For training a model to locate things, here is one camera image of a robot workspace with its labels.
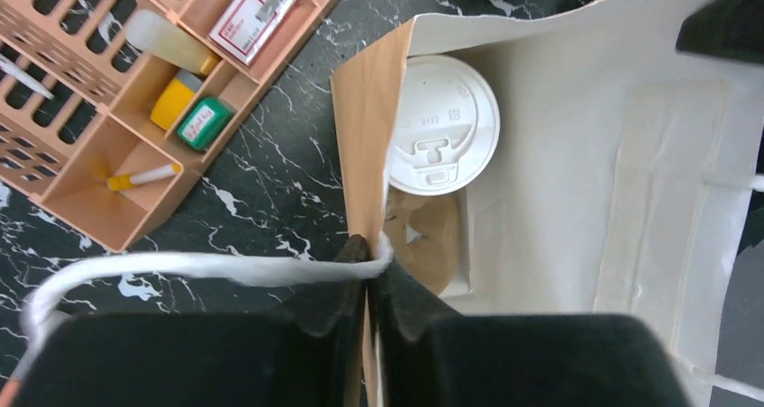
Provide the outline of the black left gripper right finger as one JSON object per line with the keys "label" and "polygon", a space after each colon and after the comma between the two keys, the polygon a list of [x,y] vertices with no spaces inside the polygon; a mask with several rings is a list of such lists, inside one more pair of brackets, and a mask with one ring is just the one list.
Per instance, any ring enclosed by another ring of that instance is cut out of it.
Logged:
{"label": "black left gripper right finger", "polygon": [[397,263],[368,287],[388,406],[689,405],[633,317],[467,316]]}

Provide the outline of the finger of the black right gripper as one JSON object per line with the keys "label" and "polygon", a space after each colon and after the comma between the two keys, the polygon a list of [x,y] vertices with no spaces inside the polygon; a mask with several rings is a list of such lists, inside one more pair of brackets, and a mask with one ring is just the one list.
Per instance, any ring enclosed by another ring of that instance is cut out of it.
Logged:
{"label": "finger of the black right gripper", "polygon": [[682,22],[681,53],[763,64],[763,0],[713,0]]}

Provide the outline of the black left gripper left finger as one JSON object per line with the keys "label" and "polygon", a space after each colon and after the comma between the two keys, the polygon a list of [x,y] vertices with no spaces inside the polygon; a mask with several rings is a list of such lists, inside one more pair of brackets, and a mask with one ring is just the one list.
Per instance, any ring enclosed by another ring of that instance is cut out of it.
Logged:
{"label": "black left gripper left finger", "polygon": [[[295,286],[257,312],[69,316],[59,303],[104,277],[159,272],[256,287]],[[332,261],[156,252],[88,258],[30,295],[30,345],[15,406],[355,406],[367,241]]]}

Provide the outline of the brown pulp cup carrier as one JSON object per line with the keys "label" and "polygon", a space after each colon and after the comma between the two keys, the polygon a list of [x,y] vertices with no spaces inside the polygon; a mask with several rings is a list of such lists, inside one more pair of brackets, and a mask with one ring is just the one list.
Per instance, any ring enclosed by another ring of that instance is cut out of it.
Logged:
{"label": "brown pulp cup carrier", "polygon": [[398,262],[420,284],[441,294],[460,262],[461,227],[453,194],[421,196],[389,189],[383,231]]}

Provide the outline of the brown paper takeout bag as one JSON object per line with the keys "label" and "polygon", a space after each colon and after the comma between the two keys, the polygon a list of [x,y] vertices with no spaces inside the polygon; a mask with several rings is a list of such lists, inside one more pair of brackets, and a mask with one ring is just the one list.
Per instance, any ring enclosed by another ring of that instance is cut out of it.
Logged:
{"label": "brown paper takeout bag", "polygon": [[363,279],[391,258],[383,200],[416,59],[463,52],[493,87],[501,131],[466,190],[466,313],[625,313],[667,349],[692,401],[719,387],[723,302],[763,128],[763,69],[678,50],[717,0],[596,0],[536,20],[419,14],[332,76],[349,229],[380,250],[356,266],[295,258],[144,253],[89,258],[32,292],[23,329],[37,348],[63,296],[141,272],[282,286]]}

